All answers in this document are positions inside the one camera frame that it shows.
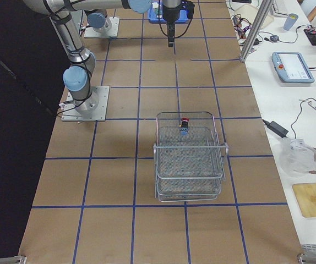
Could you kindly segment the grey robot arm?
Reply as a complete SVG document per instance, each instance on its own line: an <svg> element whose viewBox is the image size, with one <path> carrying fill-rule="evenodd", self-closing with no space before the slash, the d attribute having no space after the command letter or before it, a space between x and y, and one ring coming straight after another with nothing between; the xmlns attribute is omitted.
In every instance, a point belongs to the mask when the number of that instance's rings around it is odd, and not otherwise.
<svg viewBox="0 0 316 264"><path fill-rule="evenodd" d="M92 86L95 55L87 49L78 33L72 12L83 10L89 25L95 30L110 28L108 9L131 9L143 14L152 6L151 1L25 1L31 10L50 17L58 37L67 53L70 67L63 73L63 82L72 102L61 111L64 121L105 120L108 92L107 86Z"/></svg>
<svg viewBox="0 0 316 264"><path fill-rule="evenodd" d="M106 9L93 9L85 11L87 22L96 32L105 32L112 28Z"/></svg>

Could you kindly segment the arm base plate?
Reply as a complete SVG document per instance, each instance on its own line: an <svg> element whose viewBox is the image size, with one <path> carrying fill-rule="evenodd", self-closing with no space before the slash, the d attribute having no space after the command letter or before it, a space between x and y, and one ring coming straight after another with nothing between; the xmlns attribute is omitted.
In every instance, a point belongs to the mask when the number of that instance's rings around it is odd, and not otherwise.
<svg viewBox="0 0 316 264"><path fill-rule="evenodd" d="M84 33L86 39L115 38L118 35L119 17L88 17L88 25Z"/></svg>
<svg viewBox="0 0 316 264"><path fill-rule="evenodd" d="M68 92L67 101L70 103L64 106L64 113L61 113L63 122L104 122L106 120L110 87L92 86L91 88L91 96L76 109L74 109L73 98Z"/></svg>

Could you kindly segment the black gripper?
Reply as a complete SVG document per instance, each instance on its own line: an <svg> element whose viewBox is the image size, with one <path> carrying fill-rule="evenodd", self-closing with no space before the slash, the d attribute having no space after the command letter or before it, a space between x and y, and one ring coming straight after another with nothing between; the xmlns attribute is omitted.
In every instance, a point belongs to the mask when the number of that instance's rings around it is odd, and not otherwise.
<svg viewBox="0 0 316 264"><path fill-rule="evenodd" d="M175 22L180 17L180 11L186 12L187 19L193 19L194 3L191 1L181 0L163 0L162 2L162 16L167 22L167 39L168 47L172 48L175 43Z"/></svg>

